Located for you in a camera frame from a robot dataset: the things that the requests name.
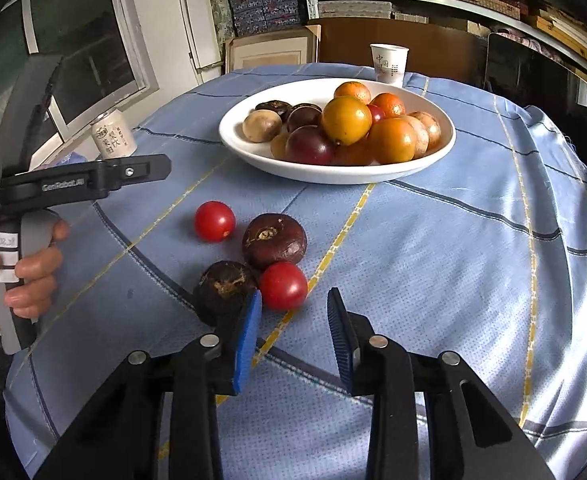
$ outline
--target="checkered tablecloth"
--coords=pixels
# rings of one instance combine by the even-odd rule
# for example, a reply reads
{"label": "checkered tablecloth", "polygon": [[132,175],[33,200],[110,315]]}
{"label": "checkered tablecloth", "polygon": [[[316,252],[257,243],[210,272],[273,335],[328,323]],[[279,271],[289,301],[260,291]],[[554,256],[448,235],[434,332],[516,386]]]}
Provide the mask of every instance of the checkered tablecloth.
{"label": "checkered tablecloth", "polygon": [[[8,420],[31,475],[115,366],[133,350],[180,350],[206,332],[192,287],[212,262],[239,259],[244,225],[286,212],[307,231],[313,287],[294,316],[266,312],[246,393],[219,406],[228,480],[358,480],[371,419],[337,377],[326,295],[408,351],[452,349],[518,420],[558,479],[587,460],[587,168],[537,108],[407,74],[445,110],[451,152],[401,180],[321,186],[262,173],[219,142],[224,113],[248,95],[318,77],[373,78],[332,64],[241,70],[206,83],[140,124],[139,154],[167,153],[165,182],[59,208],[72,224],[55,307],[16,356]],[[234,209],[231,241],[204,244],[194,211]],[[418,406],[426,442],[425,410]],[[160,468],[166,474],[167,427]],[[421,457],[422,477],[428,461]]]}

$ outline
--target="white bowl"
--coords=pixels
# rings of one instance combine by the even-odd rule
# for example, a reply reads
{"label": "white bowl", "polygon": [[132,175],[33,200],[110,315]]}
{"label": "white bowl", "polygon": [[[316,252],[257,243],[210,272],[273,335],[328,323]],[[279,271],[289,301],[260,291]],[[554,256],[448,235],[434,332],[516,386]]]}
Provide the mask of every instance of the white bowl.
{"label": "white bowl", "polygon": [[[292,105],[312,103],[324,108],[333,98],[334,90],[345,81],[360,81],[376,96],[382,92],[395,94],[405,104],[407,113],[423,111],[432,114],[440,124],[442,147],[430,155],[399,164],[373,164],[371,166],[312,166],[276,160],[271,155],[268,142],[255,143],[245,139],[242,121],[257,104],[278,99]],[[263,90],[247,97],[229,110],[219,125],[222,142],[251,166],[285,178],[315,182],[317,184],[370,184],[384,182],[424,170],[445,156],[455,142],[455,127],[449,116],[431,101],[408,90],[385,83],[362,79],[323,78],[296,81]]]}

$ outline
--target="red tomato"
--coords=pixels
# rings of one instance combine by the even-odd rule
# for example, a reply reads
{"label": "red tomato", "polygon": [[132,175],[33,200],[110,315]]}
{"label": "red tomato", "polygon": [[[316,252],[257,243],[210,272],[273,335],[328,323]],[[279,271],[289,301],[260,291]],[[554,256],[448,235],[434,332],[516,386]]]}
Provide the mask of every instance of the red tomato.
{"label": "red tomato", "polygon": [[367,105],[367,108],[369,108],[369,111],[371,111],[371,124],[376,124],[378,121],[382,121],[385,118],[384,111],[381,107],[376,105]]}
{"label": "red tomato", "polygon": [[235,229],[236,217],[228,205],[213,200],[196,210],[194,227],[205,242],[222,242]]}
{"label": "red tomato", "polygon": [[262,301],[272,310],[292,310],[307,297],[307,278],[291,262],[276,262],[260,277]]}

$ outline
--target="dark purple fruit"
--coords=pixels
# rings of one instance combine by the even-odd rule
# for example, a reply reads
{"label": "dark purple fruit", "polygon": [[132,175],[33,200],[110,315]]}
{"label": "dark purple fruit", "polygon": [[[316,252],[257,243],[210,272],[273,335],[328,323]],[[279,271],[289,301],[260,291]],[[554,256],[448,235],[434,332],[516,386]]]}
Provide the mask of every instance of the dark purple fruit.
{"label": "dark purple fruit", "polygon": [[301,126],[289,134],[285,144],[285,160],[298,164],[326,166],[336,156],[336,145],[320,126]]}
{"label": "dark purple fruit", "polygon": [[287,120],[287,131],[291,133],[301,126],[317,126],[320,124],[322,111],[318,107],[301,106],[294,108]]}
{"label": "dark purple fruit", "polygon": [[307,250],[302,226],[282,213],[256,216],[242,237],[242,254],[250,266],[265,270],[276,262],[297,264]]}
{"label": "dark purple fruit", "polygon": [[194,290],[196,314],[203,323],[218,326],[221,319],[238,315],[257,286],[249,267],[226,260],[216,262],[203,272]]}
{"label": "dark purple fruit", "polygon": [[289,117],[292,109],[293,107],[289,103],[286,103],[285,101],[279,101],[277,99],[260,103],[256,106],[256,110],[271,110],[272,112],[276,112],[282,119],[283,123],[285,123]]}
{"label": "dark purple fruit", "polygon": [[316,108],[319,112],[322,111],[322,108],[320,108],[318,105],[314,105],[314,104],[311,104],[311,103],[300,103],[300,104],[297,104],[296,106],[294,106],[292,108],[292,111],[296,110],[296,108],[300,108],[301,106],[310,106],[311,108]]}

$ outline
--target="orange fruit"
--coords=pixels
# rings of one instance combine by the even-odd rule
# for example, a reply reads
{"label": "orange fruit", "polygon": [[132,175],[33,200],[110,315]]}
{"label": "orange fruit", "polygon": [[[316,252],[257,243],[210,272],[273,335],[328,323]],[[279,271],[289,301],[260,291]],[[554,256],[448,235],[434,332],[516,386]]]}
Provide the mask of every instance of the orange fruit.
{"label": "orange fruit", "polygon": [[405,104],[397,95],[384,92],[376,95],[371,101],[372,105],[378,106],[387,119],[392,117],[399,117],[405,113]]}
{"label": "orange fruit", "polygon": [[379,164],[408,162],[416,153],[416,132],[403,119],[384,119],[371,128],[369,148]]}
{"label": "orange fruit", "polygon": [[372,121],[366,104],[343,95],[327,103],[320,117],[320,126],[330,139],[348,146],[366,136]]}
{"label": "orange fruit", "polygon": [[371,102],[371,92],[369,89],[360,81],[347,81],[343,83],[334,92],[334,97],[340,97],[342,95],[351,95],[356,99],[360,99],[366,105]]}
{"label": "orange fruit", "polygon": [[369,166],[372,162],[373,155],[369,149],[368,136],[349,146],[341,144],[336,148],[336,166]]}
{"label": "orange fruit", "polygon": [[440,145],[440,137],[442,133],[440,131],[440,124],[435,120],[432,114],[427,112],[411,112],[410,116],[415,117],[418,121],[425,125],[427,133],[429,134],[429,147],[427,150],[437,150]]}
{"label": "orange fruit", "polygon": [[410,115],[401,115],[399,119],[411,124],[411,127],[416,132],[416,154],[414,158],[424,157],[429,145],[429,133],[427,133],[425,125]]}

